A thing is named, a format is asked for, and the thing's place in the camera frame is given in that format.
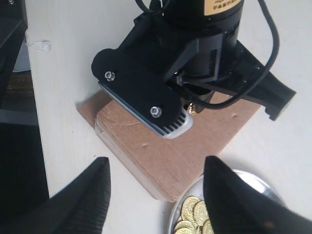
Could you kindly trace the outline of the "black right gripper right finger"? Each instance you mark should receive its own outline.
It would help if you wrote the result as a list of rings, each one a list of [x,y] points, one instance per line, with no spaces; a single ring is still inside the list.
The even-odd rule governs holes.
[[[216,234],[310,234],[312,222],[244,182],[216,156],[205,158],[203,195]]]

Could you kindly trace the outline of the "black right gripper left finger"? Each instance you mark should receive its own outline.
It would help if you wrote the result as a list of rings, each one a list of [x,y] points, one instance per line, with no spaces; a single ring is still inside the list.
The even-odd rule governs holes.
[[[51,201],[56,217],[49,234],[100,234],[111,198],[110,163],[95,159],[75,180]]]

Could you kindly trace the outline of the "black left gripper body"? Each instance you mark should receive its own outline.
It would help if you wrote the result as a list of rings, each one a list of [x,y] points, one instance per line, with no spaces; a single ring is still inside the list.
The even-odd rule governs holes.
[[[276,120],[295,96],[270,72],[279,49],[276,27],[269,21],[273,49],[262,64],[237,40],[239,21],[239,12],[185,18],[168,12],[141,14],[118,48],[97,53],[92,73],[147,70],[178,94],[183,109],[193,103],[220,110],[245,99],[264,106]]]

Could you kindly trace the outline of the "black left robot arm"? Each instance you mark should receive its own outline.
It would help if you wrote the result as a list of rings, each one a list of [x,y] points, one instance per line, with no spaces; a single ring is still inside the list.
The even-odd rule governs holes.
[[[116,49],[95,56],[91,70],[100,87],[141,121],[180,122],[186,103],[220,110],[241,99],[264,106],[276,120],[295,91],[270,70],[280,38],[268,8],[259,1],[273,47],[265,64],[239,41],[242,0],[137,2],[142,14]]]

